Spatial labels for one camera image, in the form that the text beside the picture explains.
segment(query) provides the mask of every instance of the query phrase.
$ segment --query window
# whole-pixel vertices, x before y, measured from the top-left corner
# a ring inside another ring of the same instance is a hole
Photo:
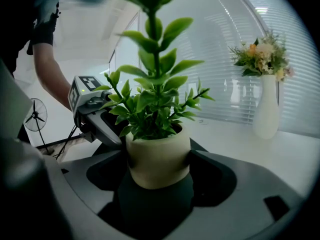
[[[308,30],[287,0],[249,1],[269,28],[285,35],[289,63],[295,70],[280,92],[279,129],[319,138],[320,60]]]
[[[177,59],[204,60],[205,63],[182,73],[188,76],[180,88],[180,100],[185,91],[195,89],[200,77],[202,86],[210,88],[216,102],[202,99],[202,111],[192,111],[199,117],[251,124],[260,98],[260,80],[241,77],[241,69],[233,65],[229,47],[241,41],[254,42],[263,29],[242,0],[173,0],[157,13],[163,29],[177,18],[192,17],[193,24],[161,55],[177,48]],[[140,25],[147,16],[140,13]]]
[[[131,21],[131,23],[128,25],[126,30],[138,31],[138,29],[139,21],[138,15],[136,15]],[[140,61],[138,57],[138,50],[138,46],[131,39],[127,37],[122,37],[119,39],[119,42],[115,47],[115,52],[111,58],[110,63],[112,62],[115,64],[115,69],[118,69],[122,65],[132,65],[139,68]],[[137,87],[139,86],[139,84],[136,81],[134,81],[135,78],[137,78],[137,76],[127,73],[121,73],[117,89],[121,91],[122,87],[129,79],[130,88],[132,89],[131,94],[137,94]]]

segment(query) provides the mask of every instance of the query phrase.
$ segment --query pink flower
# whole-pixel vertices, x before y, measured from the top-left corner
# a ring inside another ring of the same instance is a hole
[[[293,77],[295,75],[295,71],[293,68],[289,67],[284,70],[284,73],[289,77]]]

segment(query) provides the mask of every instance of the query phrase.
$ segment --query cream ceramic pot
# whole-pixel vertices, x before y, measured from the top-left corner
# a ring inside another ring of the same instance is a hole
[[[189,173],[187,155],[191,149],[185,129],[168,138],[136,139],[126,136],[126,149],[131,176],[140,187],[155,190],[182,180]]]

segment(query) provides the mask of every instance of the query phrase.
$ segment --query black cable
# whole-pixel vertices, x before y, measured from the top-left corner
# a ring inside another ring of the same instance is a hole
[[[70,138],[72,137],[72,135],[74,135],[74,133],[75,133],[75,131],[76,131],[77,128],[78,128],[78,127],[77,127],[76,125],[73,126],[73,128],[72,128],[72,130],[71,130],[68,138],[66,139],[63,147],[61,148],[59,154],[56,154],[56,155],[53,156],[53,157],[55,157],[56,160],[58,160],[58,157],[60,157],[60,155],[61,155],[63,152],[65,152],[65,147],[66,147],[67,143],[69,142]]]
[[[34,119],[35,119],[35,122],[36,122],[36,126],[38,126],[39,134],[40,134],[41,140],[42,140],[42,142],[43,142],[44,148],[45,148],[45,150],[46,150],[46,153],[49,155],[50,153],[49,153],[49,151],[48,151],[48,148],[47,148],[47,145],[46,145],[46,143],[45,143],[45,141],[44,141],[44,138],[42,137],[42,134],[41,134],[41,131],[40,131],[40,127],[39,127],[39,124],[38,124],[38,120],[37,120],[36,117],[35,117]]]

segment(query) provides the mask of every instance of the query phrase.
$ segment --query person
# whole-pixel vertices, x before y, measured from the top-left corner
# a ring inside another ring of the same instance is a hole
[[[50,95],[71,110],[68,101],[71,85],[64,77],[53,51],[59,3],[49,20],[45,21],[41,18],[41,8],[35,6],[35,0],[13,1],[12,6],[7,6],[1,12],[0,59],[14,76],[19,51],[30,41],[27,54],[33,54],[34,68],[39,82]],[[23,126],[18,139],[29,142]]]

